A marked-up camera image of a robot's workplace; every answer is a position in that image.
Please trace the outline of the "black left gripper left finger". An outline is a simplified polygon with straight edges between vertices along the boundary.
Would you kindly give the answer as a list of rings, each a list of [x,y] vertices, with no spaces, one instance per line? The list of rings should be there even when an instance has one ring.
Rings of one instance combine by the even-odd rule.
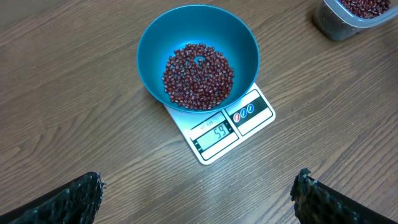
[[[50,191],[39,198],[1,215],[1,223],[87,223],[103,201],[106,183],[97,172],[86,174]]]

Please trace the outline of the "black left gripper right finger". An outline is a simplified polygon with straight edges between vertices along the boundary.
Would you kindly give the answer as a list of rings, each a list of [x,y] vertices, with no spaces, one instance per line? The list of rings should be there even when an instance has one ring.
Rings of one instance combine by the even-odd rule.
[[[290,191],[295,216],[305,224],[397,224],[310,177],[307,168],[295,177]]]

